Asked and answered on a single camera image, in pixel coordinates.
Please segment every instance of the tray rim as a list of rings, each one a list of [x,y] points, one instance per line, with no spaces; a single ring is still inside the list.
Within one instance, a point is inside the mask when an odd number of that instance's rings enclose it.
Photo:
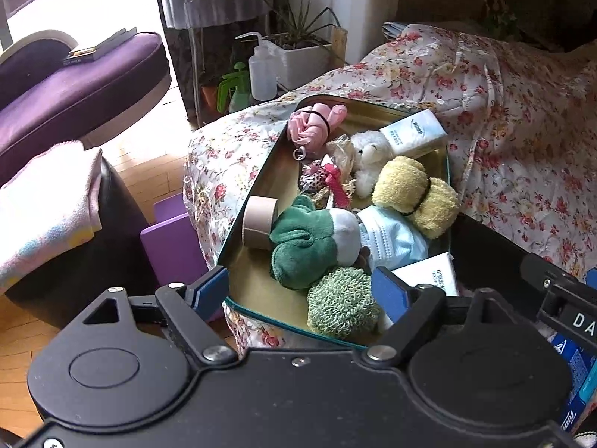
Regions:
[[[350,103],[350,102],[363,103],[363,104],[367,104],[370,106],[378,106],[381,108],[385,108],[386,110],[407,113],[407,115],[414,115],[420,111],[423,111],[419,107],[408,106],[408,104],[398,104],[396,106],[384,106],[383,104],[379,104],[379,103],[370,103],[368,101],[355,100],[355,99],[345,98],[342,96],[335,96],[333,94],[313,94],[313,95],[307,96],[306,98],[303,98],[297,104],[297,106],[295,107],[295,111],[297,109],[301,109],[302,107],[308,106],[309,103],[313,100],[337,101],[338,104]],[[276,150],[276,147],[281,146],[281,143],[283,143],[283,140],[284,140],[283,135],[286,134],[287,126],[288,126],[288,121],[287,121],[287,124],[284,125],[284,128],[282,129],[282,131],[280,131],[280,136],[279,136],[278,140],[276,141],[276,143],[274,144],[274,146],[272,147],[271,151],[269,152],[268,157],[264,161],[261,170],[265,169],[265,167],[268,165],[268,162],[271,160],[272,156],[274,155],[274,151]],[[258,184],[258,181],[259,181],[259,175],[261,174],[261,170],[260,170],[260,173],[257,175],[255,182],[253,182],[253,185],[247,192],[247,197],[243,201],[243,206],[241,207],[241,209],[237,215],[237,218],[235,219],[234,224],[232,225],[231,233],[228,235],[224,245],[222,246],[222,251],[220,251],[220,255],[219,255],[217,263],[216,263],[219,266],[226,267],[226,265],[220,263],[220,258],[222,257],[223,252],[225,252],[225,249],[227,248],[227,246],[229,247],[229,239],[232,238],[232,230],[235,230],[235,228],[240,224],[240,221],[242,221],[242,219],[243,219],[245,207],[247,205],[247,200],[249,200],[249,197],[251,197],[253,195],[254,189],[256,188],[256,185]],[[450,163],[448,161],[447,150],[446,150],[446,177],[447,177],[448,183],[450,184],[451,183]],[[335,338],[328,337],[325,335],[321,335],[321,334],[318,334],[318,333],[315,333],[315,332],[312,332],[309,330],[304,330],[299,327],[295,327],[294,325],[290,325],[288,323],[281,322],[280,320],[276,320],[275,318],[268,317],[259,312],[256,312],[255,310],[250,310],[248,308],[243,307],[242,305],[235,302],[234,299],[232,299],[230,295],[226,296],[226,298],[224,299],[224,303],[226,304],[227,307],[233,309],[234,311],[237,311],[238,313],[240,313],[246,317],[253,318],[258,321],[262,321],[269,325],[273,325],[279,329],[287,330],[289,332],[292,332],[292,333],[295,333],[298,335],[303,335],[305,337],[309,337],[314,340],[318,340],[320,342],[326,342],[326,343],[330,343],[332,345],[338,345],[338,346],[343,346],[343,347],[350,347],[352,349],[358,349],[358,350],[365,350],[367,348],[367,346],[365,346],[365,345],[360,345],[358,343],[347,342],[345,340],[339,340],[339,339],[335,339]]]

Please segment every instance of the purple yoga block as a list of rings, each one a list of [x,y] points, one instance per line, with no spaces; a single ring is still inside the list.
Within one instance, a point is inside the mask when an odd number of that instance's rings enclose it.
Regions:
[[[193,283],[208,268],[182,194],[156,203],[154,211],[158,223],[142,231],[141,242],[160,286]]]

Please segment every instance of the pink towel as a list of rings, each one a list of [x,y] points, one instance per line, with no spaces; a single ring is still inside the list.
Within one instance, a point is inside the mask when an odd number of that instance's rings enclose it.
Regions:
[[[0,294],[101,229],[101,148],[68,141],[0,188]]]

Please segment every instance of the white plastic bottle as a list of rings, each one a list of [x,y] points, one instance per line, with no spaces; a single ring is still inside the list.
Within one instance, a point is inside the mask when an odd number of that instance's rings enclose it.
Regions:
[[[276,69],[274,56],[263,44],[259,32],[249,32],[239,35],[238,38],[257,36],[259,45],[255,47],[255,55],[249,59],[249,74],[251,76],[251,93],[257,101],[269,101],[278,95],[278,84],[276,82]]]

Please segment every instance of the green fuzzy ball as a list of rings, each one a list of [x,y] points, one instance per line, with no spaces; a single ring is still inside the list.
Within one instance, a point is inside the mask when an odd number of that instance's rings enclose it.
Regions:
[[[370,332],[380,315],[371,296],[371,277],[356,267],[330,270],[309,290],[307,302],[309,328],[337,339]]]

